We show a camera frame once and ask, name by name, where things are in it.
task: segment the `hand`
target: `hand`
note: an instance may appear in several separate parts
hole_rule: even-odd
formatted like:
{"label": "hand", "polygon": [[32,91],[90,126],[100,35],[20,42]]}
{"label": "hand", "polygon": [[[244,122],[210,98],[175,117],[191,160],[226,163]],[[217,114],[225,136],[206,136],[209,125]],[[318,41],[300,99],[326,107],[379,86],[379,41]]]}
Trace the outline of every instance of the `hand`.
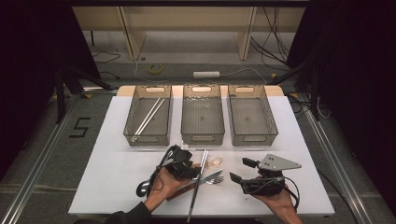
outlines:
{"label": "hand", "polygon": [[160,206],[166,198],[172,196],[181,186],[189,182],[189,179],[176,179],[163,167],[157,174],[151,192],[145,200],[145,205],[150,213]]}
{"label": "hand", "polygon": [[279,194],[271,197],[265,197],[261,195],[252,196],[264,202],[271,209],[271,211],[283,221],[283,223],[303,223],[297,216],[289,193],[284,189],[282,189]]}

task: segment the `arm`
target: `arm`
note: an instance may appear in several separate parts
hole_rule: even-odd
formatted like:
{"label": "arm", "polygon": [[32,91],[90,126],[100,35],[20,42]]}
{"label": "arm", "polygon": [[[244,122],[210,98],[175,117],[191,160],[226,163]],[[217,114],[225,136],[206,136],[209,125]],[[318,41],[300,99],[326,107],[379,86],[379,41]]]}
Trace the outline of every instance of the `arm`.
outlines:
{"label": "arm", "polygon": [[162,168],[157,174],[151,193],[147,199],[138,204],[128,213],[117,212],[112,214],[105,224],[142,224],[149,223],[151,213],[161,205],[161,203],[173,195],[181,186],[188,184],[190,180],[177,180],[169,172]]}
{"label": "arm", "polygon": [[282,191],[274,196],[265,197],[261,195],[252,195],[258,200],[265,203],[271,211],[285,224],[301,224],[303,223],[297,216],[290,195],[282,189]]}

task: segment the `black sleeve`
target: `black sleeve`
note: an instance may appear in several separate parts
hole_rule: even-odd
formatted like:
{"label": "black sleeve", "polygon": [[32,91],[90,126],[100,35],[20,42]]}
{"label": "black sleeve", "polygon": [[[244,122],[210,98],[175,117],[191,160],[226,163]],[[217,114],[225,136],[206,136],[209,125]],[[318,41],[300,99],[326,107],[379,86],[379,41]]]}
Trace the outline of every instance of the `black sleeve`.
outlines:
{"label": "black sleeve", "polygon": [[147,207],[140,202],[134,209],[128,213],[113,213],[105,224],[149,224],[151,213]]}

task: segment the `chopstick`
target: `chopstick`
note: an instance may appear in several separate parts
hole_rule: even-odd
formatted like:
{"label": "chopstick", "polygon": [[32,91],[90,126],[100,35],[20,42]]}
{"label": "chopstick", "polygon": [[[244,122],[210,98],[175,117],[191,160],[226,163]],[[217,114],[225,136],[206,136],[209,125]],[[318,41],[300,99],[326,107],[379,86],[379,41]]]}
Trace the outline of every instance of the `chopstick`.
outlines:
{"label": "chopstick", "polygon": [[192,209],[194,208],[194,204],[195,204],[195,198],[197,197],[198,188],[199,188],[200,183],[201,183],[202,173],[204,172],[204,169],[205,169],[205,162],[206,162],[206,158],[207,158],[207,153],[208,153],[208,150],[205,150],[204,156],[202,157],[202,160],[201,160],[201,172],[198,175],[197,182],[195,183],[195,190],[194,190],[194,193],[192,195],[192,201],[191,201],[189,216],[187,217],[187,223],[190,223]]}
{"label": "chopstick", "polygon": [[160,109],[161,105],[165,101],[165,99],[162,99],[160,104],[158,105],[158,102],[160,101],[160,99],[161,98],[158,98],[158,100],[155,102],[154,106],[150,109],[150,111],[146,115],[145,119],[143,119],[143,121],[140,124],[139,128],[136,130],[136,133],[134,133],[134,136],[131,139],[132,141],[136,141],[137,140],[137,136],[139,136],[143,132],[143,130],[145,130],[146,126],[149,124],[149,122],[151,121],[152,117],[154,117],[155,113],[157,113],[158,109]]}

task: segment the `tape ring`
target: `tape ring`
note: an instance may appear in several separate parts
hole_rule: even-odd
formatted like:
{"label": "tape ring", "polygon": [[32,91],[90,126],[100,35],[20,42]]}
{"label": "tape ring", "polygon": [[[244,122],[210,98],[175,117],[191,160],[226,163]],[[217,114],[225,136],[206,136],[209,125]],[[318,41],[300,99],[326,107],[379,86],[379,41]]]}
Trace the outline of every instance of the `tape ring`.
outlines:
{"label": "tape ring", "polygon": [[163,66],[162,65],[159,64],[158,66],[160,66],[160,67],[157,70],[153,70],[154,66],[157,66],[157,65],[156,64],[152,64],[152,65],[149,66],[148,72],[150,74],[158,75],[158,74],[160,74],[163,71]]}

